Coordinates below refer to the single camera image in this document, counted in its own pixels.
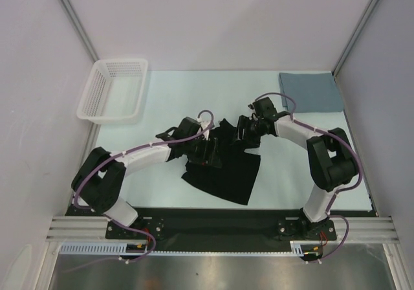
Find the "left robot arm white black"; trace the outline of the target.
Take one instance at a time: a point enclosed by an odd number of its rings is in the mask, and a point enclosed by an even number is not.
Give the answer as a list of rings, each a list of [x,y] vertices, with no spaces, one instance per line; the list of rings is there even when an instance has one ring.
[[[139,236],[143,230],[139,213],[120,196],[124,179],[183,155],[196,164],[221,166],[218,139],[210,134],[213,127],[212,118],[186,117],[147,144],[119,152],[93,149],[72,180],[73,205],[105,216],[129,238]]]

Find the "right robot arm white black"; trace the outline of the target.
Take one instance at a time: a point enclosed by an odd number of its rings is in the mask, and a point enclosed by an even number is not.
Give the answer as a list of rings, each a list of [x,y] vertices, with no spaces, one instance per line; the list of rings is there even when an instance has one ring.
[[[339,193],[356,187],[349,186],[353,177],[362,178],[359,158],[341,128],[326,131],[308,125],[285,111],[239,117],[236,143],[258,148],[261,137],[265,135],[287,139],[307,151],[314,186],[304,207],[300,209],[292,235],[313,239],[326,226]]]

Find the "black t shirt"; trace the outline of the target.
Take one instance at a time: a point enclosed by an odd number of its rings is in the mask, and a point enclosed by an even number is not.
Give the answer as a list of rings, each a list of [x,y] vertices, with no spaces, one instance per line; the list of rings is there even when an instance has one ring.
[[[261,156],[247,153],[232,143],[236,127],[226,119],[211,131],[218,140],[218,154],[222,166],[203,166],[190,161],[182,179],[192,187],[212,196],[239,205],[247,205],[258,175]]]

